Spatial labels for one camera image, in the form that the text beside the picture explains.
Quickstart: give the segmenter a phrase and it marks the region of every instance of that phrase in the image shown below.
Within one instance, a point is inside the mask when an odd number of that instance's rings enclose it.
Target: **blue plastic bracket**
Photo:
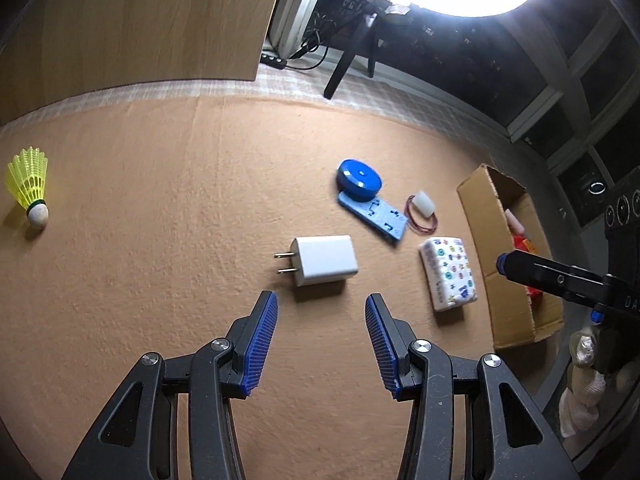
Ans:
[[[397,242],[402,238],[406,228],[406,216],[381,198],[375,197],[368,202],[358,202],[341,191],[338,194],[338,203],[379,229],[393,241]]]

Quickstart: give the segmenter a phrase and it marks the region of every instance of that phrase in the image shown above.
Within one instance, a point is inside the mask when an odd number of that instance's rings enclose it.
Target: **printed tissue packaging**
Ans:
[[[469,259],[460,238],[428,238],[418,250],[435,310],[448,310],[478,298]]]

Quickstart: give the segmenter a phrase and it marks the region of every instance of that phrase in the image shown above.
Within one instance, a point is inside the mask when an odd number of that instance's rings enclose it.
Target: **wooden cabinet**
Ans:
[[[0,53],[0,124],[97,89],[253,80],[275,0],[34,0]]]

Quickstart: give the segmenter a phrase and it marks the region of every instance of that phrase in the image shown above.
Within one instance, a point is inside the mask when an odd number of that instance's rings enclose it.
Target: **dark window glass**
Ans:
[[[524,137],[524,141],[536,150],[543,158],[549,158],[574,132],[567,120],[560,103],[553,107],[534,124]]]
[[[582,76],[592,119],[628,81],[638,62],[636,51],[636,42],[623,24],[606,50]]]
[[[640,165],[640,99],[595,145],[614,182]]]
[[[580,226],[603,212],[606,185],[596,163],[585,153],[558,177]]]
[[[567,57],[575,52],[597,23],[607,0],[531,0],[558,38]]]
[[[314,21],[325,31],[340,28],[352,18],[328,41],[344,50],[363,5],[364,0],[318,0],[309,29]],[[360,47],[361,56],[370,57],[375,45],[378,62],[441,88],[503,126],[546,88],[529,56],[495,18],[456,18],[412,7],[405,16],[382,16],[377,34],[375,42]]]

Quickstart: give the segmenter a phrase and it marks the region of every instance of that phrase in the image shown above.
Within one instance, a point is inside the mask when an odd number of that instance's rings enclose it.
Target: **red object in box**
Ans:
[[[525,251],[526,253],[538,254],[536,248],[532,245],[532,243],[527,240],[524,236],[513,235],[513,245],[516,249],[521,251]],[[531,304],[535,304],[537,298],[542,297],[542,291],[533,288],[532,286],[526,286],[527,294],[529,295],[529,299],[531,300]]]

